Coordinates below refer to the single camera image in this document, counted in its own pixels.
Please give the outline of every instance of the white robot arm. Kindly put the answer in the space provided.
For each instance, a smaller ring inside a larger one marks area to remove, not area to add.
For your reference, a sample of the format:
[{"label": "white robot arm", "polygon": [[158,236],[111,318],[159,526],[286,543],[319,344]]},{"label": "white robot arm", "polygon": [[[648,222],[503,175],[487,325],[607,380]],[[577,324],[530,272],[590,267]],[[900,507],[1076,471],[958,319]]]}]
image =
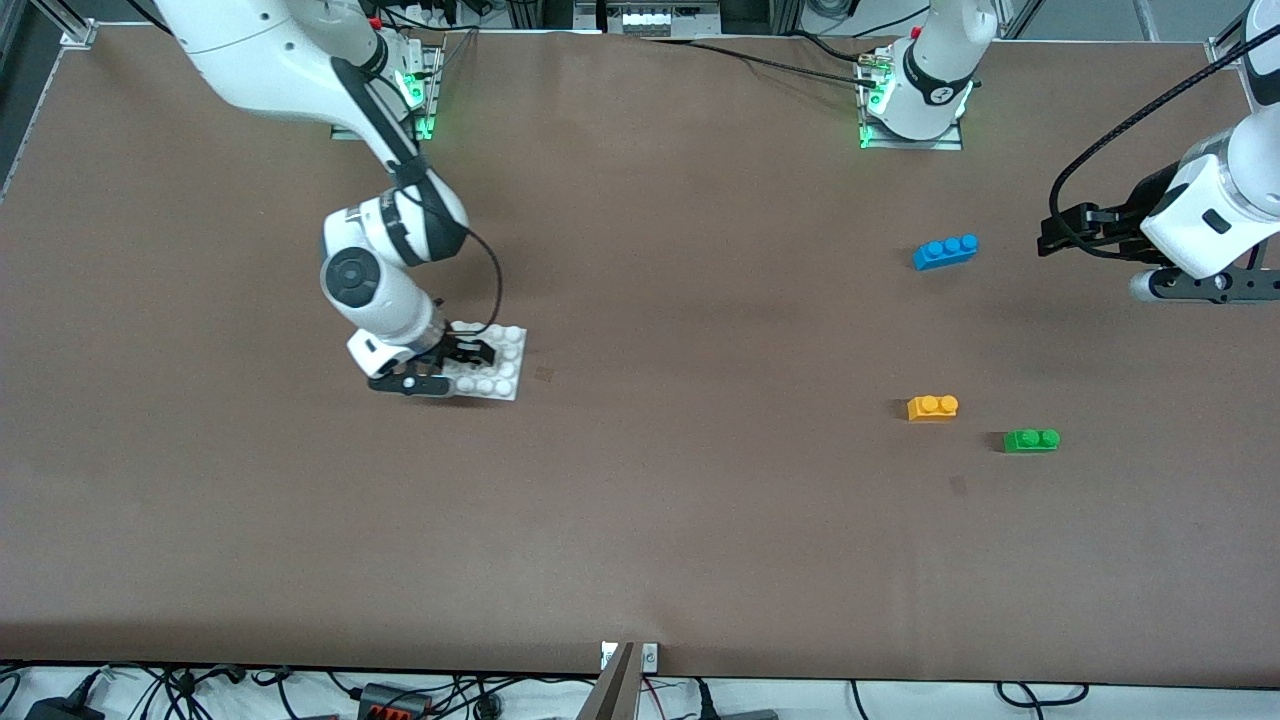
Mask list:
[{"label": "white robot arm", "polygon": [[[321,286],[358,329],[347,347],[370,386],[401,364],[444,357],[492,364],[484,342],[447,329],[435,302],[406,270],[452,258],[470,231],[457,195],[402,127],[410,109],[392,82],[407,70],[411,41],[374,31],[353,0],[159,0],[201,77],[227,102],[285,120],[357,133],[396,184],[324,222]],[[449,378],[412,392],[448,396]]]},{"label": "white robot arm", "polygon": [[892,82],[867,111],[908,140],[933,140],[964,113],[973,73],[996,37],[992,0],[933,0],[919,35],[887,53]]},{"label": "white robot arm", "polygon": [[[1267,240],[1280,232],[1280,42],[1271,41],[1276,26],[1280,3],[1254,0],[1244,24],[1244,41],[1254,45],[1244,54],[1254,108],[1248,117],[1144,178],[1124,204],[1100,209],[1085,202],[1046,219],[1039,255],[1076,246],[1102,258],[1158,265],[1130,282],[1132,295],[1143,301],[1280,300],[1280,273],[1261,266]],[[1135,117],[1149,114],[1144,110]],[[1119,250],[1100,250],[1108,245]],[[1243,266],[1234,264],[1245,255]]]}]

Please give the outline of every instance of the lego brick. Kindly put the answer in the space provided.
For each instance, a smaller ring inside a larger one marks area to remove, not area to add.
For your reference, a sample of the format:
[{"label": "lego brick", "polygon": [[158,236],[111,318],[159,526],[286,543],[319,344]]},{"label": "lego brick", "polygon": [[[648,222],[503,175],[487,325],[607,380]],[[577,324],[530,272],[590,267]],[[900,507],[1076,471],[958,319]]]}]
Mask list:
[{"label": "lego brick", "polygon": [[1023,429],[1012,430],[1005,433],[1005,452],[1009,454],[1024,454],[1024,452],[1052,452],[1057,450],[1057,443],[1061,442],[1062,437],[1057,434],[1057,430],[1036,430],[1036,429]]},{"label": "lego brick", "polygon": [[950,420],[960,410],[960,401],[954,395],[922,395],[906,401],[906,419],[913,423],[920,420]]},{"label": "lego brick", "polygon": [[[451,323],[454,331],[477,331],[483,323]],[[494,348],[494,364],[476,368],[466,363],[445,360],[442,375],[453,378],[457,395],[485,400],[516,400],[520,391],[520,366],[525,361],[525,328],[493,325],[480,334],[480,340]]]},{"label": "lego brick", "polygon": [[964,263],[978,254],[978,237],[966,234],[925,242],[915,250],[911,260],[916,270],[933,270]]}]

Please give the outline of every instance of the white floor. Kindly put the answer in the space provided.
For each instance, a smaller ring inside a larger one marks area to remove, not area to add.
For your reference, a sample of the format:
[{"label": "white floor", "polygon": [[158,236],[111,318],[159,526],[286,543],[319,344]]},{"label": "white floor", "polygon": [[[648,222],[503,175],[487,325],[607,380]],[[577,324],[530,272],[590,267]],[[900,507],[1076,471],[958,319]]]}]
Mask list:
[{"label": "white floor", "polygon": [[[91,667],[36,667],[22,670],[22,684],[0,719],[26,717],[27,710],[46,697],[65,697],[91,671]],[[100,678],[93,685],[90,706],[110,720],[124,720],[151,679],[141,670],[114,670],[115,678]],[[349,685],[381,682],[403,688],[445,684],[443,675],[388,675],[338,673]],[[668,720],[699,711],[696,685],[685,679],[658,691]],[[858,720],[847,682],[837,680],[718,680],[708,684],[719,714],[774,710],[781,720]],[[9,685],[0,685],[0,701]],[[298,673],[285,683],[288,700],[300,717],[316,715],[356,717],[356,703],[338,691],[323,673]],[[863,705],[870,720],[1034,720],[1029,710],[1009,707],[988,683],[884,683],[860,682]],[[1042,698],[1064,697],[1069,687],[1034,685]],[[590,688],[584,683],[543,684],[525,682],[499,694],[504,720],[545,720],[576,717]],[[1016,697],[1016,688],[1010,688]],[[251,682],[232,685],[224,679],[198,688],[196,697],[214,720],[285,720],[278,691]],[[156,701],[148,720],[163,720],[166,703]],[[637,720],[660,720],[652,698],[641,698]],[[470,714],[452,714],[452,720],[468,720]],[[1277,691],[1210,691],[1184,688],[1134,688],[1094,685],[1083,702],[1069,707],[1050,707],[1046,720],[1263,720],[1280,719]]]}]

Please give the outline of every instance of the yellow lego brick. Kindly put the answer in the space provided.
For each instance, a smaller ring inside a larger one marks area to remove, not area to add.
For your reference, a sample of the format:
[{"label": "yellow lego brick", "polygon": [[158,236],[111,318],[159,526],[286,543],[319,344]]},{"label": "yellow lego brick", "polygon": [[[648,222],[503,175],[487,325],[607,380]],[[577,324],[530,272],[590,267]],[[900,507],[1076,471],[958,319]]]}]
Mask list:
[{"label": "yellow lego brick", "polygon": [[920,420],[950,420],[960,410],[960,401],[954,395],[937,397],[922,395],[906,401],[906,419],[913,423]]}]

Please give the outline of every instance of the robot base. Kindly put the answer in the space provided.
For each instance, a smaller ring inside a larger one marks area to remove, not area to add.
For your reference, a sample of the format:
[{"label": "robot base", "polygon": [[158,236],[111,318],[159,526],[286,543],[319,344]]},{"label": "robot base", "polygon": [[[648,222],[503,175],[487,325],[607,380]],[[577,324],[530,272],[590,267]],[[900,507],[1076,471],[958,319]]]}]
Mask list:
[{"label": "robot base", "polygon": [[868,108],[886,101],[887,91],[893,86],[893,64],[888,47],[877,47],[854,64],[854,76],[870,79],[874,88],[858,87],[858,145],[859,147],[892,147],[895,150],[963,150],[960,135],[960,115],[941,136],[933,140],[908,140],[884,127],[884,123],[868,111]]}]

